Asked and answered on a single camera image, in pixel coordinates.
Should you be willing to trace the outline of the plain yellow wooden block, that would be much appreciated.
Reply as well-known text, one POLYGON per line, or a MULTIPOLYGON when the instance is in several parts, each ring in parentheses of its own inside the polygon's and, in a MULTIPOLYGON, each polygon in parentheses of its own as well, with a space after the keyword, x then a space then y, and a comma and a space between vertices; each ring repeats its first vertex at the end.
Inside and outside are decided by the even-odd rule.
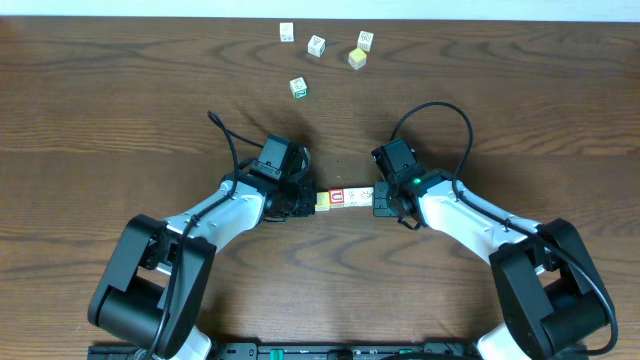
POLYGON ((316 194, 316 212, 324 212, 330 210, 330 196, 328 192, 318 192, 316 194))

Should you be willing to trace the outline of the red letter wooden block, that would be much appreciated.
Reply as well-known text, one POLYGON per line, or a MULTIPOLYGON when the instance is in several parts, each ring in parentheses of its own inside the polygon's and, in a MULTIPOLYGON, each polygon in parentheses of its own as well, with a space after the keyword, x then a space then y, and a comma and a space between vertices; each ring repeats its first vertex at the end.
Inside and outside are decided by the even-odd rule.
POLYGON ((345 206, 345 193, 343 189, 331 189, 329 194, 329 207, 331 209, 343 208, 345 206))

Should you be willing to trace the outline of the white block blue edge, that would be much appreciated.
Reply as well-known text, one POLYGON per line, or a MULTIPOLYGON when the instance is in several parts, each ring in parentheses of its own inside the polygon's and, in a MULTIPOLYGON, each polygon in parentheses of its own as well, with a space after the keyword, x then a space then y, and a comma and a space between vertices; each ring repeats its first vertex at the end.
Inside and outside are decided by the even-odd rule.
POLYGON ((345 188, 343 193, 345 207, 356 207, 360 204, 361 195, 359 188, 345 188))

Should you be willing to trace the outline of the white block red bug drawing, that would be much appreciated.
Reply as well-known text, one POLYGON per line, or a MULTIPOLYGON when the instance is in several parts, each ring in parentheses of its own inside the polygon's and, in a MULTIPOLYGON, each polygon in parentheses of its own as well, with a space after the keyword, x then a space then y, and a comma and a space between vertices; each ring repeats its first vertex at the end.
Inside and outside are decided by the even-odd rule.
POLYGON ((373 187, 362 187, 358 189, 357 200, 360 206, 371 206, 373 204, 373 187))

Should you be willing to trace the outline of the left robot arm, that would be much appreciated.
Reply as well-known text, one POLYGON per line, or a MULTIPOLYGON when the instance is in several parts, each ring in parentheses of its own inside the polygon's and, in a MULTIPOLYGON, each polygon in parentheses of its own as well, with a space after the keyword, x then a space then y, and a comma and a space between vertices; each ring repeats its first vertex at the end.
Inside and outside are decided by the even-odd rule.
POLYGON ((215 255, 263 221, 314 213, 307 176, 268 177, 259 166, 227 174, 193 208, 163 220, 133 217, 88 307, 91 324, 159 358, 176 356, 195 326, 215 255))

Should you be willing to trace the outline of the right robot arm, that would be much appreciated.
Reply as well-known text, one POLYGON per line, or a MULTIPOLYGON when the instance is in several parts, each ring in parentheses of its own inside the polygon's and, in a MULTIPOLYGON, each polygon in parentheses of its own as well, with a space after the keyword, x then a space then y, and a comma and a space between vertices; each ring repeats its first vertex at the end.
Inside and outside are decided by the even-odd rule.
POLYGON ((491 268, 503 322, 482 336, 483 359, 600 356, 619 339, 615 307, 578 230, 558 218, 518 217, 471 192, 455 174, 416 161, 378 162, 374 214, 415 219, 491 268))

